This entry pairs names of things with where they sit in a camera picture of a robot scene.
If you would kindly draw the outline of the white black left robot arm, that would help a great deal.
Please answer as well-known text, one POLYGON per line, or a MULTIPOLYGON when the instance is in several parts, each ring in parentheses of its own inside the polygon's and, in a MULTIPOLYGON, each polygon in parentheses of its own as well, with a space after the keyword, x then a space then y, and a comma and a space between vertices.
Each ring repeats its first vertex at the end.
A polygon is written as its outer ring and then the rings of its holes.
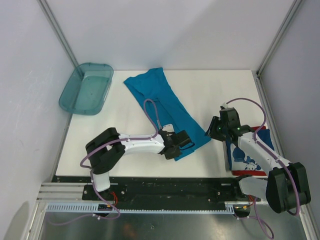
POLYGON ((110 171, 118 161, 129 154, 152 153, 167 160, 175 159, 195 146, 185 130, 158 130, 154 134, 128 135, 110 127, 86 144, 87 156, 80 162, 81 167, 89 160, 93 194, 105 200, 111 193, 110 171))

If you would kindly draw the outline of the bright blue t-shirt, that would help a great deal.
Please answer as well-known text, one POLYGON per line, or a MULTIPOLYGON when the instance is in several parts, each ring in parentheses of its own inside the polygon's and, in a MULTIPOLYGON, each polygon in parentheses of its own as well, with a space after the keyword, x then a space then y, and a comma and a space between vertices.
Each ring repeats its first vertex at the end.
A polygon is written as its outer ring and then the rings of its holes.
POLYGON ((144 101, 151 99, 156 105, 158 118, 162 126, 171 124, 176 132, 186 131, 192 143, 181 151, 178 161, 211 141, 205 131, 190 116, 178 97, 171 89, 163 68, 152 68, 145 73, 129 77, 124 81, 141 108, 144 101))

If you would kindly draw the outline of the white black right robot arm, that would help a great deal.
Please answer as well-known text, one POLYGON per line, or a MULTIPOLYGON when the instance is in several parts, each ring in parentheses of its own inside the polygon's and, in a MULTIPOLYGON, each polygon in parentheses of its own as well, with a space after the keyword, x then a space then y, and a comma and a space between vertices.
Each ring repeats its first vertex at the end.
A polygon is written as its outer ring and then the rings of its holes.
POLYGON ((242 201, 248 195, 266 200, 276 213, 300 213, 303 205, 310 203, 306 168, 292 163, 277 154, 258 136, 259 129, 242 125, 237 110, 221 106, 219 115, 213 116, 206 135, 220 142, 229 142, 251 157, 265 172, 267 179, 251 175, 237 177, 237 184, 230 188, 231 196, 242 201))

